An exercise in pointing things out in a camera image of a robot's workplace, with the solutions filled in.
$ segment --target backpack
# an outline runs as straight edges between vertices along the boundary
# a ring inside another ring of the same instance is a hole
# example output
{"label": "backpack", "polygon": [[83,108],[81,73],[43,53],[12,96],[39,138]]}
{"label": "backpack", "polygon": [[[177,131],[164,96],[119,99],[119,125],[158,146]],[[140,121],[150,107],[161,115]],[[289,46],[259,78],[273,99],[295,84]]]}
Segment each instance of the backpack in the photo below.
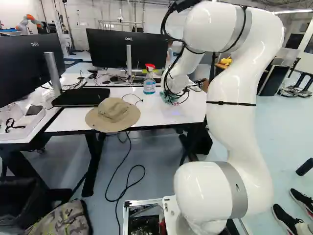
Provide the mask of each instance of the backpack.
{"label": "backpack", "polygon": [[92,228],[84,201],[62,204],[26,229],[23,235],[90,235]]}

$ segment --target sneaker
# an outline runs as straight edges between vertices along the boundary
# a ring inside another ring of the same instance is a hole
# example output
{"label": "sneaker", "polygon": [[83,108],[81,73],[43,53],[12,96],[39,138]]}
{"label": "sneaker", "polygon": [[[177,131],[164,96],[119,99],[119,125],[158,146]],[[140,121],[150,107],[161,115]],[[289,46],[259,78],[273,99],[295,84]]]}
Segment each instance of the sneaker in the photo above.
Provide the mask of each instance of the sneaker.
{"label": "sneaker", "polygon": [[313,200],[311,197],[300,193],[294,188],[290,189],[290,195],[295,202],[305,210],[308,216],[313,220]]}
{"label": "sneaker", "polygon": [[295,225],[299,223],[303,224],[302,219],[292,218],[278,204],[273,205],[272,212],[279,225],[287,231],[288,235],[298,235]]}

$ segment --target black laptop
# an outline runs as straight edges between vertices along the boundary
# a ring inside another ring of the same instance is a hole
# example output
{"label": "black laptop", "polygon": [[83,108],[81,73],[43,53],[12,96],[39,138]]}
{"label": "black laptop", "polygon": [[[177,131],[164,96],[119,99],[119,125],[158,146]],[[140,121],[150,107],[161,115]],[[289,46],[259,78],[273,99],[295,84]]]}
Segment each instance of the black laptop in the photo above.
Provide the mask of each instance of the black laptop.
{"label": "black laptop", "polygon": [[92,107],[108,98],[108,88],[79,88],[66,90],[52,101],[55,107]]}

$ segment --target black monitor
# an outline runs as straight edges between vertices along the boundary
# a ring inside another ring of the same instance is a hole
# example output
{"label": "black monitor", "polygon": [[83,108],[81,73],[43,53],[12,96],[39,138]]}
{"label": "black monitor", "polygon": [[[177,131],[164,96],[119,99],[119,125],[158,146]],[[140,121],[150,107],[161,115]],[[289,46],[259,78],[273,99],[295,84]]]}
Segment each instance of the black monitor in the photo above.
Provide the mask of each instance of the black monitor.
{"label": "black monitor", "polygon": [[52,51],[59,76],[65,72],[57,34],[0,37],[0,107],[50,81],[44,52]]}
{"label": "black monitor", "polygon": [[104,68],[125,68],[126,45],[132,45],[132,68],[145,69],[154,64],[165,67],[168,42],[160,34],[122,32],[87,28],[92,64]]}

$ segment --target bottle label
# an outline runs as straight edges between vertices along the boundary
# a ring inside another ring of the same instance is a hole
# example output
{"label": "bottle label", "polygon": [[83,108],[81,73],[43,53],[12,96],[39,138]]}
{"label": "bottle label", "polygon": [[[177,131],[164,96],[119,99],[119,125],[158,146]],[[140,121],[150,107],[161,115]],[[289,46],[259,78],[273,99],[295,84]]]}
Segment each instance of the bottle label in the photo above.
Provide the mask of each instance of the bottle label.
{"label": "bottle label", "polygon": [[146,94],[153,94],[156,91],[156,82],[155,81],[147,81],[144,85],[144,92]]}

